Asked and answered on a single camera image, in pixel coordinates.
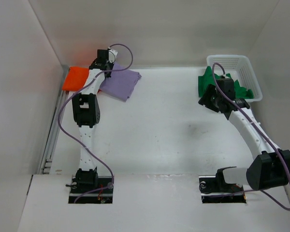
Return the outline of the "lavender t-shirt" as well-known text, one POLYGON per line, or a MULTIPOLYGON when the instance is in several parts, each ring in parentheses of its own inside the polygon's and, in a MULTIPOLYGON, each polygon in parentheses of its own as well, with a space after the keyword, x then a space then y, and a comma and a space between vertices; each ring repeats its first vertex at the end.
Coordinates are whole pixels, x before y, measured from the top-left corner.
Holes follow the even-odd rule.
POLYGON ((141 77, 139 72, 132 70, 112 72, 111 77, 106 78, 102 82, 99 91, 126 102, 130 98, 141 77))

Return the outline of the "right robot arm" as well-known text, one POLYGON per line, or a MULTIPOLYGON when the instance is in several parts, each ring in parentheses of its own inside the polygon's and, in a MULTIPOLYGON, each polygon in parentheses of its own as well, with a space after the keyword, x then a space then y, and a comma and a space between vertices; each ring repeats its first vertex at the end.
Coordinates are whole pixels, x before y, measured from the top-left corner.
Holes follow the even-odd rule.
POLYGON ((247 184, 253 190, 270 189, 289 183, 285 168, 278 153, 290 171, 290 151, 282 150, 267 137, 255 120, 250 105, 245 99, 236 99, 234 81, 230 78, 217 80, 220 90, 209 84, 199 104, 225 115, 239 131, 253 157, 252 164, 244 170, 247 184))

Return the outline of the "orange t-shirt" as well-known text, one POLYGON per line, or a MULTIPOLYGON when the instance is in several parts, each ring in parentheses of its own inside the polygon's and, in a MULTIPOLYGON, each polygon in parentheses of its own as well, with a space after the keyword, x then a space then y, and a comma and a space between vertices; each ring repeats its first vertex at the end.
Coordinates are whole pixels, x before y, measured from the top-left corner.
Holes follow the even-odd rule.
POLYGON ((82 67, 70 67, 68 75, 64 81, 62 86, 62 90, 64 91, 72 91, 77 92, 82 89, 84 86, 89 85, 93 80, 94 82, 80 93, 82 94, 97 94, 100 85, 105 80, 104 73, 101 73, 98 77, 94 78, 101 70, 82 67))

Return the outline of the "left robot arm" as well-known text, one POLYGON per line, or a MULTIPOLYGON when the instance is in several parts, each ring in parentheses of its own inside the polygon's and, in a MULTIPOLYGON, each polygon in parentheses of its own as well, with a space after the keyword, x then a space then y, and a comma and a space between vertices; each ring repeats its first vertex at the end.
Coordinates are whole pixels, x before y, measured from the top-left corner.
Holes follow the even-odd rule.
POLYGON ((83 90, 72 98, 73 118, 79 128, 82 143, 79 168, 72 180, 73 193, 92 193, 99 187, 97 165, 89 152, 92 149, 95 126, 101 117, 97 93, 105 78, 111 76, 116 56, 117 51, 111 48, 97 50, 97 58, 89 67, 83 90))

